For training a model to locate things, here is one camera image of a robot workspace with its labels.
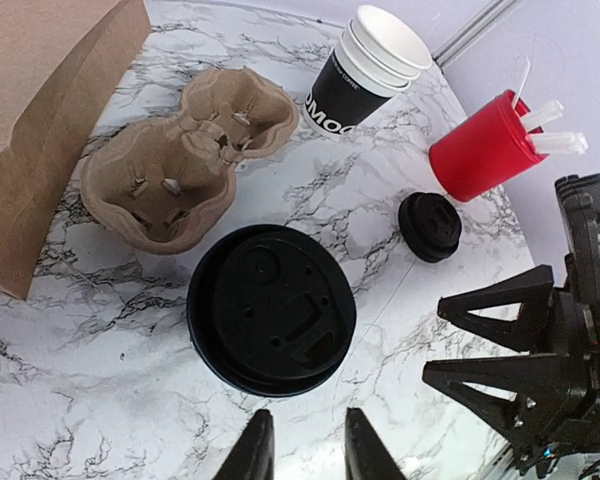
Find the white marble table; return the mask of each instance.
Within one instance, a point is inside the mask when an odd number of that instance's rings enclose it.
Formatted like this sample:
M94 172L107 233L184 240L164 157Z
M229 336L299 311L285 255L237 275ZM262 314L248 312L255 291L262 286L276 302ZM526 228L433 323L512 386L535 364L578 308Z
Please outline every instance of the white marble table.
M130 121L166 115L209 66L249 65L300 103L338 29L295 17L151 1L153 33L87 149ZM465 114L434 68L341 143L301 124L272 158L239 169L238 197L193 251L138 253L95 223L79 168L60 205L27 303L0 295L0 480L210 479L252 413L276 422L276 478L344 479L347 407L362 407L410 479L468 479L502 440L421 381L427 360L491 355L487 342L436 318L439 297L529 268L501 191L461 208L459 252L438 265L401 240L396 212L439 191L427 148ZM238 227L309 233L340 262L358 326L342 368L300 397L243 394L189 342L186 288L201 255Z

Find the large black lid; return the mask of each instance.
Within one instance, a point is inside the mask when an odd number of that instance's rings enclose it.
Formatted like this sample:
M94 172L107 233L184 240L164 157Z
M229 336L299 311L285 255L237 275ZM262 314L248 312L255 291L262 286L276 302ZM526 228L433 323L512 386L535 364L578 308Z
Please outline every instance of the large black lid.
M453 205L437 193L409 195L398 212L400 231L420 259L437 263L460 245L462 222Z
M256 395L326 381L353 337L356 308L335 259L296 230L254 225L220 240L187 298L191 339L223 380Z

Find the small black lid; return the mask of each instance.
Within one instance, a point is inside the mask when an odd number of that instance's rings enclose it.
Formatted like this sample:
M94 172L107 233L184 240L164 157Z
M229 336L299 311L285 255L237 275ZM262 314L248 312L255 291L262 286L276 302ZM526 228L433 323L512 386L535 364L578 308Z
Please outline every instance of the small black lid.
M254 225L220 240L187 298L205 363L248 393L297 395L326 381L353 338L356 308L335 259L307 235Z
M400 205L398 221L407 245L425 262L437 263L458 250L462 222L442 195L421 192L410 195Z

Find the paper coffee cup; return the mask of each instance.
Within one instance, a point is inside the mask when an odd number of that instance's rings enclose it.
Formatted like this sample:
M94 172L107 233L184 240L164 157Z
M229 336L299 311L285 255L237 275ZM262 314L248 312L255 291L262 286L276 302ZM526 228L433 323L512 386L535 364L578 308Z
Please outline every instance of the paper coffee cup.
M364 26L362 39L355 35L354 25L358 25L359 30L360 25ZM356 19L343 32L307 97L302 114L309 126L331 138L346 135L391 98L406 91L427 67L426 57L431 58L419 38L418 42L413 42L411 50L398 49L401 39L412 41L413 36L418 38L388 12L368 5L360 7ZM379 51L384 52L384 56L378 54ZM417 61L406 63L406 54Z

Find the red container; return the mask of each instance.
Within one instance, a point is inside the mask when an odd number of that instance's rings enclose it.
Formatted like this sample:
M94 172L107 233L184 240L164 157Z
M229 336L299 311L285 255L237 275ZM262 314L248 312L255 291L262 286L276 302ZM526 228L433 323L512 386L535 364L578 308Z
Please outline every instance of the red container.
M536 152L520 122L529 107L520 100L514 111L514 95L497 96L429 150L438 181L456 200L468 202L547 157Z

